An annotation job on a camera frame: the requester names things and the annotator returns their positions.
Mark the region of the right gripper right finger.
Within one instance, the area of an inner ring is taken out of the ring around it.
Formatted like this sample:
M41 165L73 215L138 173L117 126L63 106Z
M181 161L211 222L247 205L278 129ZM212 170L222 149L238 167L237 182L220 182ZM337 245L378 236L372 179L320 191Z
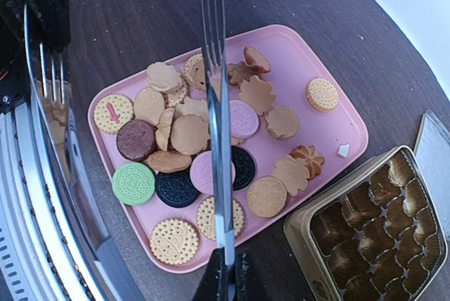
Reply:
M272 300L262 274L247 252L236 256L234 268L225 264L223 248L212 251L192 300Z

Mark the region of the metal serving tongs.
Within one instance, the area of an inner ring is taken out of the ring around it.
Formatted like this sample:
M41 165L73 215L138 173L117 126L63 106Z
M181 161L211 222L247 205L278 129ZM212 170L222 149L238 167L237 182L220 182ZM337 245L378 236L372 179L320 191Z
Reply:
M231 128L229 90L226 74L224 0L200 0L203 26L202 56L206 72L207 106L214 180L214 218L217 247L223 248L225 264L232 270L236 261L233 229L233 189L231 179ZM40 44L41 66L46 57L60 56L44 42L43 34L27 5L24 7L25 50L30 59L32 42Z

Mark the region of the swirl butter cookie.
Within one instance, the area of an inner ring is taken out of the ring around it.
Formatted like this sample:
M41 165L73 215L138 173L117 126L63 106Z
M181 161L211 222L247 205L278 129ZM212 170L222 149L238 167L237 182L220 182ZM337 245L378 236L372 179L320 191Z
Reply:
M309 181L321 174L322 167L326 162L326 159L322 155L319 155L314 145L299 145L291 150L290 155L294 159L302 159L306 162L307 169L309 170Z

